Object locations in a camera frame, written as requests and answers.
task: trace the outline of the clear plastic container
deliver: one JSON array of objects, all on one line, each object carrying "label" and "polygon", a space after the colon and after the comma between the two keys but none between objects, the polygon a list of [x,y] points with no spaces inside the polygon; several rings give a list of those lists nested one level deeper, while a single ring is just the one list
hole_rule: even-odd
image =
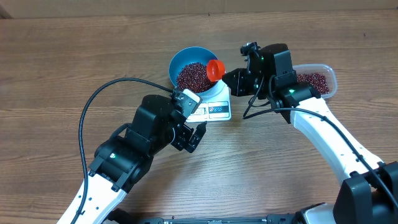
[{"label": "clear plastic container", "polygon": [[305,65],[294,65],[293,69],[296,70],[297,74],[311,74],[321,73],[326,77],[326,84],[329,88],[329,93],[321,95],[323,99],[332,97],[337,92],[337,79],[336,74],[330,66],[324,64],[305,64]]}]

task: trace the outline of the red cap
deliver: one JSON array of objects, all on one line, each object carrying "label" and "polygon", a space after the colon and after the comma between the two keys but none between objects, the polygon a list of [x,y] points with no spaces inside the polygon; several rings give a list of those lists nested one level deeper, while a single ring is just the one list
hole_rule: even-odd
[{"label": "red cap", "polygon": [[212,82],[216,82],[222,79],[225,74],[225,66],[220,60],[210,60],[207,64],[206,72],[207,78]]}]

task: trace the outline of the red bean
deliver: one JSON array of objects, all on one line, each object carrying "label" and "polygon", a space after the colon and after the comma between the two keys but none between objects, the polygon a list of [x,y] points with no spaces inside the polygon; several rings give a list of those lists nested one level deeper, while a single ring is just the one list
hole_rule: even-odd
[{"label": "red bean", "polygon": [[321,95],[329,93],[326,77],[321,73],[298,74],[297,81],[310,83]]},{"label": "red bean", "polygon": [[202,63],[191,63],[186,65],[177,77],[177,85],[181,90],[189,89],[194,93],[209,90],[215,83],[207,78],[206,65]]}]

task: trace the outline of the white scale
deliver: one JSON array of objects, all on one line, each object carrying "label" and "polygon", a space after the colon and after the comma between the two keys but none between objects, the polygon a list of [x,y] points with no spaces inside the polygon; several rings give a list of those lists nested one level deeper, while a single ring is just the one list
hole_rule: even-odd
[{"label": "white scale", "polygon": [[192,113],[188,123],[204,121],[227,121],[231,119],[231,102],[229,100],[229,88],[222,80],[209,90],[198,93],[202,98],[202,103],[198,109]]}]

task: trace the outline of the wooden table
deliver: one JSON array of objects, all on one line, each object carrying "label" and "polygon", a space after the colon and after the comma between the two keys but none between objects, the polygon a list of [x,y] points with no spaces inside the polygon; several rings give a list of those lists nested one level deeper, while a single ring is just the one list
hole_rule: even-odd
[{"label": "wooden table", "polygon": [[[172,87],[180,49],[212,50],[227,70],[239,47],[286,43],[295,65],[334,68],[336,117],[385,162],[398,160],[398,11],[268,12],[191,16],[0,21],[0,223],[55,223],[81,182],[81,110],[102,84],[138,77]],[[164,92],[119,83],[88,110],[88,163],[142,97]],[[233,118],[210,123],[193,153],[167,146],[120,208],[141,216],[240,217],[333,203],[334,174],[281,115],[243,121],[249,97],[232,97]]]}]

